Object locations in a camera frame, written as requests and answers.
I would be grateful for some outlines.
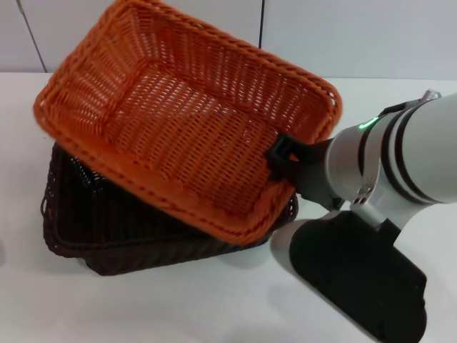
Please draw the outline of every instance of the white table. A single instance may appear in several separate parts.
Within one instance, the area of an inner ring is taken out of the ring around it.
[[[0,342],[371,342],[282,270],[268,245],[117,277],[51,253],[39,205],[53,142],[31,110],[48,78],[0,74]],[[427,88],[457,92],[457,81],[329,81],[345,102],[336,131]],[[455,341],[456,213],[427,209],[396,242],[428,276],[424,343]],[[299,217],[323,214],[306,203]]]

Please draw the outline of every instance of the orange wicker basket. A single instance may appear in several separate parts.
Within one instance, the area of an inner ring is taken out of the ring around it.
[[[325,139],[323,79],[152,0],[118,0],[34,105],[67,151],[144,201],[232,244],[262,237],[293,188],[268,180],[278,133]]]

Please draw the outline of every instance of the wicker basket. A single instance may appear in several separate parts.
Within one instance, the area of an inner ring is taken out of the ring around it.
[[[203,259],[268,241],[295,219],[296,196],[260,240],[244,247],[220,241],[142,202],[92,172],[58,145],[53,148],[42,205],[44,238],[64,257],[81,257],[100,275]]]
[[[232,244],[260,239],[290,196],[263,154],[278,133],[325,139],[323,79],[152,0],[116,1],[34,105],[65,150],[145,202]]]

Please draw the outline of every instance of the green indicator light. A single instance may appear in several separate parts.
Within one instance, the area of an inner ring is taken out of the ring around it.
[[[378,116],[375,116],[372,120],[367,121],[366,123],[360,124],[360,125],[358,126],[358,128],[359,128],[360,130],[363,130],[363,129],[369,127],[370,125],[372,125],[372,123],[374,123],[374,122],[377,121],[378,119],[379,119],[379,117],[378,117]]]

